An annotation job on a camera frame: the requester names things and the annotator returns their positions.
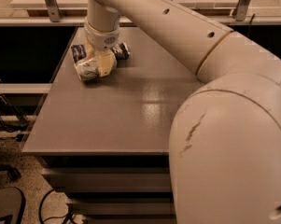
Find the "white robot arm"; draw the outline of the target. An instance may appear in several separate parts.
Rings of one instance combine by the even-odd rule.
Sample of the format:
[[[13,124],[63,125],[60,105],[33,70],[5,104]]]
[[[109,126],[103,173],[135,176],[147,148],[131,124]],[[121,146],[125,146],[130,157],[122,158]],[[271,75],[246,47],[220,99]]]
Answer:
[[[281,224],[281,60],[171,0],[94,1],[203,82],[170,132],[177,224]]]

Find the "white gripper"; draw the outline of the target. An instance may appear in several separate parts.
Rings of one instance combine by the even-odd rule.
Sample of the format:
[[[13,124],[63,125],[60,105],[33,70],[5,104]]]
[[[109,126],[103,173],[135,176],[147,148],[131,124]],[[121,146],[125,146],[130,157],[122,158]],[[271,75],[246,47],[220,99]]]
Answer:
[[[85,21],[84,31],[87,38],[85,39],[86,59],[96,58],[99,77],[109,76],[117,66],[116,57],[110,49],[119,41],[119,28],[111,32],[101,32]]]

